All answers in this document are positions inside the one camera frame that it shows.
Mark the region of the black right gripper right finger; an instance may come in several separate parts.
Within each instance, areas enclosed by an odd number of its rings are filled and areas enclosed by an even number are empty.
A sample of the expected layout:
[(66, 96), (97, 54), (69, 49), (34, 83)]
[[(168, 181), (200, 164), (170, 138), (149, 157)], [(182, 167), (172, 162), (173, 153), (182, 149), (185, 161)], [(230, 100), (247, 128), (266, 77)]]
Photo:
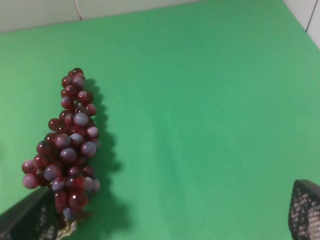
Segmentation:
[(306, 179), (292, 188), (288, 228), (293, 240), (320, 239), (320, 186)]

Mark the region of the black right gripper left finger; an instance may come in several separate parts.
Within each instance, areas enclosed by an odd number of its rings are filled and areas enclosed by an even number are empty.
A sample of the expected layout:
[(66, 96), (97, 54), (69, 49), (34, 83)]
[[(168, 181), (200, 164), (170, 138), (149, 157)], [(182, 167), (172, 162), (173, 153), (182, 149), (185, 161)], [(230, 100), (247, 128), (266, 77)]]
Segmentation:
[(2, 240), (55, 240), (59, 230), (54, 194), (39, 188), (0, 214)]

